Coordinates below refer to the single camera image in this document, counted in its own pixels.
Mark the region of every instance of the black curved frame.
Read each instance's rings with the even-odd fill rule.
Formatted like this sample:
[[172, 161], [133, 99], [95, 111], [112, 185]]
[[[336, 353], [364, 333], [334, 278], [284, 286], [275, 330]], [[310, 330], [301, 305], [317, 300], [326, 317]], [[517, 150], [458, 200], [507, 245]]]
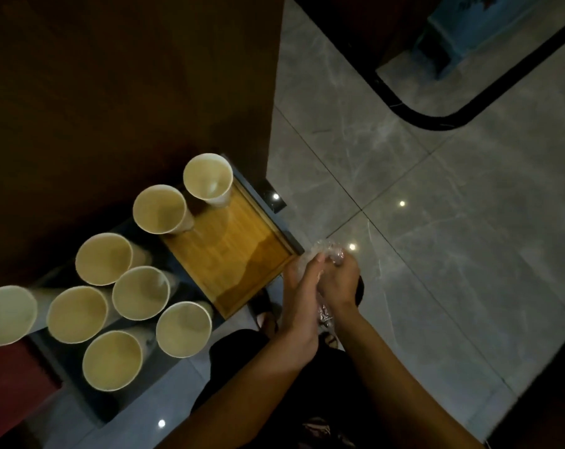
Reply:
[[501, 97], [505, 91], [528, 75], [535, 67], [565, 44], [564, 26], [458, 111], [444, 117], [433, 117], [416, 112], [405, 105], [376, 74], [374, 66], [364, 61], [363, 57], [366, 54], [359, 47], [355, 46], [357, 41], [352, 41], [347, 32], [342, 31], [338, 27], [338, 24], [334, 24], [329, 19], [326, 19], [325, 14], [322, 14], [319, 10], [320, 6], [317, 6], [310, 0], [295, 1], [313, 19], [316, 25], [322, 29], [323, 33], [345, 56], [351, 66], [368, 82], [371, 88], [376, 91], [376, 94], [388, 105], [392, 112], [409, 124], [426, 130], [452, 130], [465, 126], [497, 98]]

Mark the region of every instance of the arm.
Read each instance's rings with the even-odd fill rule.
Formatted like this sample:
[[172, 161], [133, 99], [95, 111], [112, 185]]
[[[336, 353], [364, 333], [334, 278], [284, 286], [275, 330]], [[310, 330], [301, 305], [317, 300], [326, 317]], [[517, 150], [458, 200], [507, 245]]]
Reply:
[[316, 285], [323, 267], [316, 257], [297, 283], [296, 264], [287, 266], [280, 332], [159, 449], [232, 449], [257, 436], [318, 349]]
[[345, 253], [340, 267], [327, 263], [318, 288], [337, 335], [399, 448], [482, 448], [399, 362], [355, 306], [359, 267]]

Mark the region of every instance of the hand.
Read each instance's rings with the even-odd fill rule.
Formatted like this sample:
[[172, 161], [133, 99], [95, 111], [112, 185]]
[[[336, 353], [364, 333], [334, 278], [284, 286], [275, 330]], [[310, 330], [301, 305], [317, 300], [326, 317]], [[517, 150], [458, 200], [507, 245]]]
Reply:
[[318, 350], [318, 300], [316, 287], [324, 269], [324, 254], [316, 255], [297, 280], [297, 261], [289, 263], [282, 273], [284, 294], [280, 332], [288, 334], [299, 348], [303, 364], [311, 361]]
[[338, 317], [343, 309], [357, 308], [355, 292], [359, 282], [359, 265], [355, 257], [343, 250], [343, 264], [336, 266], [331, 259], [324, 263], [324, 272], [318, 283], [318, 291], [322, 295], [327, 308], [334, 317]]

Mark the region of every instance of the dark wooden door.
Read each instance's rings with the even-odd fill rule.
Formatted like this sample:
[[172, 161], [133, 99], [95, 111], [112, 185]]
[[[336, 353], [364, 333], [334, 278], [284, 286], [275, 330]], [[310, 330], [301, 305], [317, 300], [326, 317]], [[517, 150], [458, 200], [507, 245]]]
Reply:
[[0, 285], [198, 152], [265, 177], [283, 2], [0, 0]]

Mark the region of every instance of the crumpled plastic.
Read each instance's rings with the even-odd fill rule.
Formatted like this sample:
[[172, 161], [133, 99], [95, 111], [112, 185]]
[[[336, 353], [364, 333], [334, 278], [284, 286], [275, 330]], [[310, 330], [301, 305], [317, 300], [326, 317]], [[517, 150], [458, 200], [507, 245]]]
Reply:
[[[321, 239], [317, 241], [311, 249], [306, 251], [299, 261], [297, 262], [297, 278], [301, 280], [303, 278], [303, 274], [305, 274], [305, 268], [307, 267], [308, 263], [320, 252], [324, 253], [327, 258], [330, 258], [334, 264], [340, 266], [343, 264], [343, 260], [345, 259], [345, 255], [343, 253], [343, 248], [340, 244], [336, 243], [335, 241], [331, 241], [329, 239]], [[329, 313], [328, 309], [326, 309], [326, 304], [324, 303], [324, 299], [318, 293], [318, 320], [319, 324], [322, 326], [333, 330], [333, 318], [332, 315]]]

